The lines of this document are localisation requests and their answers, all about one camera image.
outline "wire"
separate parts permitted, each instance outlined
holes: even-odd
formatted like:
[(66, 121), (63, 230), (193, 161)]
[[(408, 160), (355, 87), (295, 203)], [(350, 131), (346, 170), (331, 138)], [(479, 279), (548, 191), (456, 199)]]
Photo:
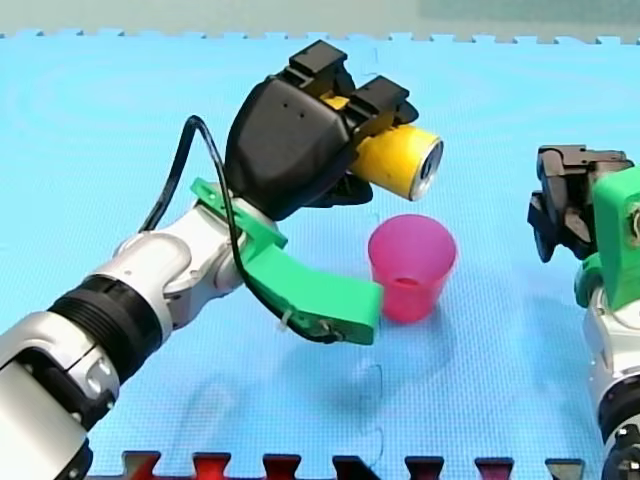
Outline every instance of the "wire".
[[(246, 287), (256, 297), (256, 299), (258, 299), (258, 301), (262, 303), (262, 305), (273, 315), (275, 315), (279, 319), (282, 319), (287, 312), (280, 311), (262, 294), (262, 292), (255, 286), (251, 276), (244, 268), (242, 257), (240, 255), (240, 248), (238, 246), (238, 228), (236, 226), (233, 204), (231, 202), (231, 195), (229, 193), (229, 188), (227, 186), (227, 180), (224, 173), (224, 164), (222, 162), (222, 157), (218, 152), (218, 148), (213, 141), (213, 137), (211, 136), (211, 132), (209, 132), (207, 125), (197, 115), (190, 116), (185, 122), (182, 129), (182, 135), (180, 135), (180, 141), (178, 142), (178, 148), (176, 150), (173, 163), (171, 164), (169, 176), (167, 177), (158, 200), (156, 201), (155, 205), (151, 209), (151, 212), (145, 219), (138, 232), (142, 233), (145, 231), (154, 230), (169, 208), (169, 204), (171, 203), (176, 188), (178, 187), (178, 183), (180, 182), (180, 177), (182, 176), (184, 167), (187, 164), (187, 158), (189, 156), (189, 151), (191, 150), (191, 144), (193, 143), (193, 137), (195, 136), (196, 131), (200, 132), (200, 135), (202, 135), (202, 139), (205, 142), (207, 150), (209, 151), (209, 156), (213, 160), (213, 164), (216, 169), (218, 182), (220, 183), (220, 191), (222, 193), (224, 209), (227, 216), (227, 222), (229, 223), (231, 252), (238, 273), (240, 274), (240, 277), (244, 281)], [(340, 337), (333, 332), (327, 335), (319, 336), (308, 335), (302, 328), (300, 328), (299, 325), (296, 324), (296, 322), (291, 320), (287, 322), (287, 326), (294, 333), (311, 342), (330, 344), (340, 339)]]

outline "plastic cup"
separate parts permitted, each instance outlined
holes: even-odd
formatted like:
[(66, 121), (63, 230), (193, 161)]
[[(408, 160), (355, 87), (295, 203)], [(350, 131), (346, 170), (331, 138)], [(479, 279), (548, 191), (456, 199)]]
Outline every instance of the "plastic cup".
[(384, 288), (382, 313), (398, 323), (428, 317), (453, 270), (457, 247), (449, 231), (422, 215), (399, 215), (369, 239), (373, 280)]

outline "yellow can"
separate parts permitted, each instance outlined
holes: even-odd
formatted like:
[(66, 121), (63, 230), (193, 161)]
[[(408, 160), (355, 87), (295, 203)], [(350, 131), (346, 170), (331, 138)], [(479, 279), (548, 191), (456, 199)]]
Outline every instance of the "yellow can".
[[(341, 109), (348, 99), (323, 99)], [(429, 189), (444, 151), (442, 139), (412, 125), (390, 128), (364, 139), (351, 173), (407, 200), (418, 200)]]

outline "blue foam mat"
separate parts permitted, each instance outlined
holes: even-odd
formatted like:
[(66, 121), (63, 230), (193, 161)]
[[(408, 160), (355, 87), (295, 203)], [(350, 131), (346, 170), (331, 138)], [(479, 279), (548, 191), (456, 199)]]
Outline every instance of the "blue foam mat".
[[(309, 43), (75, 33), (0, 40), (3, 329), (46, 308), (138, 228), (190, 114), (222, 148), (250, 88)], [(380, 221), (436, 217), (460, 250), (438, 315), (385, 323), (371, 348), (324, 347), (279, 332), (239, 290), (129, 381), (91, 434), (92, 472), (120, 473), (123, 450), (158, 450), (164, 475), (189, 474), (194, 452), (226, 451), (235, 477), (260, 476), (264, 453), (292, 453), (301, 478), (331, 477), (340, 454), (390, 480), (407, 477), (407, 455), (444, 457), (444, 479), (475, 478), (476, 457), (512, 457), (515, 479), (547, 478), (546, 458), (577, 457), (597, 478), (577, 262), (558, 252), (543, 266), (526, 211), (542, 144), (640, 157), (640, 48), (565, 40), (333, 41), (356, 83), (383, 74), (411, 91), (418, 125), (444, 138), (445, 158), (420, 203), (378, 190), (364, 207), (299, 212), (282, 224), (288, 251), (364, 277)], [(167, 221), (192, 201), (188, 179), (214, 177), (196, 145)]]

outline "green 3d-printed part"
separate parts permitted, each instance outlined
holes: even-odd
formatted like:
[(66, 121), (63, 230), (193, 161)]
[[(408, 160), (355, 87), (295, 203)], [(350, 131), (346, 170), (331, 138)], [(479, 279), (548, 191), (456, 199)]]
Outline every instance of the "green 3d-printed part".
[(600, 273), (609, 308), (640, 298), (640, 167), (607, 175), (592, 190)]
[[(226, 218), (222, 195), (197, 178), (191, 190), (203, 204)], [(339, 332), (346, 342), (371, 345), (380, 316), (382, 287), (373, 282), (311, 270), (282, 249), (287, 239), (234, 206), (237, 226), (248, 243), (242, 250), (245, 270), (261, 290), (284, 312), (283, 322), (296, 322), (308, 335)]]
[(574, 292), (578, 305), (587, 308), (593, 291), (599, 285), (602, 285), (602, 264), (600, 255), (594, 253), (582, 262), (582, 267), (576, 275)]

